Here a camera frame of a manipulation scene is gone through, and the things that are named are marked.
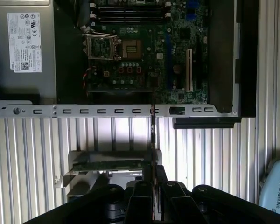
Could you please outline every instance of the corrugated metal wall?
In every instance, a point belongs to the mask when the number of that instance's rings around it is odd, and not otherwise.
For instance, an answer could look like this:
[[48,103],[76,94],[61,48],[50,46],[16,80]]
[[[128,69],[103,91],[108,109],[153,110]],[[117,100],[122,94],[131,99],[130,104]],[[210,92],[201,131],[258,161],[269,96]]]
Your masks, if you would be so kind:
[[[157,121],[169,179],[201,183],[251,202],[272,156],[280,156],[280,0],[260,0],[256,119],[233,129],[174,130]],[[148,118],[0,119],[0,224],[22,223],[63,203],[54,179],[70,150],[147,150]]]

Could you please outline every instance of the ram slot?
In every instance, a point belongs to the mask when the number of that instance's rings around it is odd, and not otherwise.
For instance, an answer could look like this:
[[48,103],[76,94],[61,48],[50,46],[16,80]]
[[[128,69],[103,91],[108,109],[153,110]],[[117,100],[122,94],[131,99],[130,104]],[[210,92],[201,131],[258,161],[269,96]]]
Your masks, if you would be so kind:
[[100,7],[99,23],[163,22],[166,12],[162,7]]

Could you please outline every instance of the power supply label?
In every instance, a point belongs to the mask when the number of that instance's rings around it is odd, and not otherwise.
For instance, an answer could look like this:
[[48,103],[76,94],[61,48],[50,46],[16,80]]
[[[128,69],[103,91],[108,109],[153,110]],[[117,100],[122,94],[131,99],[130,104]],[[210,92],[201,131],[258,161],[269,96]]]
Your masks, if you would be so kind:
[[10,69],[15,73],[42,72],[39,13],[8,13]]

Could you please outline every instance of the screw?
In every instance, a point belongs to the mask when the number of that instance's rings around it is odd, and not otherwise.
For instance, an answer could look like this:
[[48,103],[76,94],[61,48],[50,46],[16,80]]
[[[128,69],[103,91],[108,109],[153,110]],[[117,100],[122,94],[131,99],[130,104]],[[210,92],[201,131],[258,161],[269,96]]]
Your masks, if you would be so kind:
[[173,187],[175,185],[175,183],[169,182],[169,183],[167,183],[167,185],[170,186],[170,187]]
[[205,191],[207,191],[207,189],[206,189],[206,188],[204,188],[204,187],[198,188],[198,190],[199,190],[199,191],[201,191],[201,192],[205,192]]
[[18,107],[14,108],[15,115],[18,115],[20,112],[21,112],[21,110]]

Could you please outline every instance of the barcode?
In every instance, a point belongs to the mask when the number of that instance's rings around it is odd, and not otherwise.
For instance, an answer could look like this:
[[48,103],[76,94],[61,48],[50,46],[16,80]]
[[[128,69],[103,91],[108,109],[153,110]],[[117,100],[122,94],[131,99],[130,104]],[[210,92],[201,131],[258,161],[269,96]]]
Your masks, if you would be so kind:
[[21,70],[29,70],[29,62],[22,62]]

